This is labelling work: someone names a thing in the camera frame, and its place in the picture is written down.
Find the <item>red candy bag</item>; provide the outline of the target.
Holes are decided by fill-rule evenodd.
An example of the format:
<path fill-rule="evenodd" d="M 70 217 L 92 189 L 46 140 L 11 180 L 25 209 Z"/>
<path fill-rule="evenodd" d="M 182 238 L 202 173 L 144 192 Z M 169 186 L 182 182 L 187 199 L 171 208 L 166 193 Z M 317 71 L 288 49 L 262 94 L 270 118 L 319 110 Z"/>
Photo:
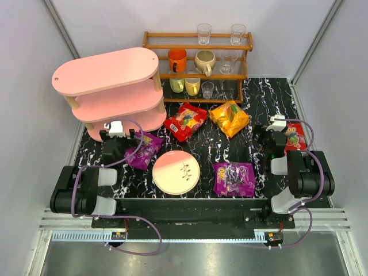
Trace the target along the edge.
<path fill-rule="evenodd" d="M 166 119 L 163 125 L 174 135 L 174 137 L 184 142 L 192 137 L 194 132 L 200 128 L 208 118 L 208 112 L 185 102 L 178 110 L 178 113 Z"/>
<path fill-rule="evenodd" d="M 284 155 L 287 155 L 287 151 L 306 149 L 306 140 L 302 125 L 299 123 L 287 123 L 286 125 L 287 130 L 285 135 L 287 136 L 287 142 Z"/>

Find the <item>orange candy bag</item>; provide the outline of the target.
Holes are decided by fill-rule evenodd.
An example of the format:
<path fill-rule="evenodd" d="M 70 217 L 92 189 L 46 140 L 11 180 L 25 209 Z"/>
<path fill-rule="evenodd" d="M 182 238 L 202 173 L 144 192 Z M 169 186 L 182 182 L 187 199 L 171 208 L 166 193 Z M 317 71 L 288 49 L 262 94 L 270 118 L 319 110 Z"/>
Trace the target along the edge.
<path fill-rule="evenodd" d="M 250 123 L 249 115 L 235 101 L 210 110 L 209 117 L 229 139 Z"/>

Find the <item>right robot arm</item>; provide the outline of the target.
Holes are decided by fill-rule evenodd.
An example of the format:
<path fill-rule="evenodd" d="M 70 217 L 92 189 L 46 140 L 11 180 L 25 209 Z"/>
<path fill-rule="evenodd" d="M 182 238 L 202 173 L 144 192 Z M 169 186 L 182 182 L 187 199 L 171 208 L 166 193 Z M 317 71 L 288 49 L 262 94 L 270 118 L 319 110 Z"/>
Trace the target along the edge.
<path fill-rule="evenodd" d="M 269 126 L 254 125 L 253 137 L 262 146 L 264 159 L 261 172 L 268 180 L 285 177 L 287 187 L 270 198 L 263 212 L 267 218 L 274 214 L 292 214 L 307 202 L 334 193 L 335 182 L 322 151 L 309 151 L 300 124 Z"/>

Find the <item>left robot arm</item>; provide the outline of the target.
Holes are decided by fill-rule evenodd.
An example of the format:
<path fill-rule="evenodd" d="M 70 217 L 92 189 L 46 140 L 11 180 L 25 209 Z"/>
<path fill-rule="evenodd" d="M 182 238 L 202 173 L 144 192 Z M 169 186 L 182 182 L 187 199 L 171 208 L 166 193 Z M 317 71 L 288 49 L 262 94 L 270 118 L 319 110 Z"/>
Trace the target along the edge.
<path fill-rule="evenodd" d="M 103 139 L 102 164 L 115 163 L 125 156 L 129 148 L 135 149 L 138 140 L 133 129 L 128 136 L 110 137 L 107 131 L 100 131 Z M 74 206 L 76 214 L 112 216 L 116 212 L 117 201 L 98 195 L 98 189 L 103 186 L 113 186 L 117 183 L 118 167 L 86 168 L 82 171 L 77 183 L 75 200 L 72 200 L 75 179 L 78 175 L 77 166 L 64 166 L 49 202 L 53 213 L 71 213 Z"/>

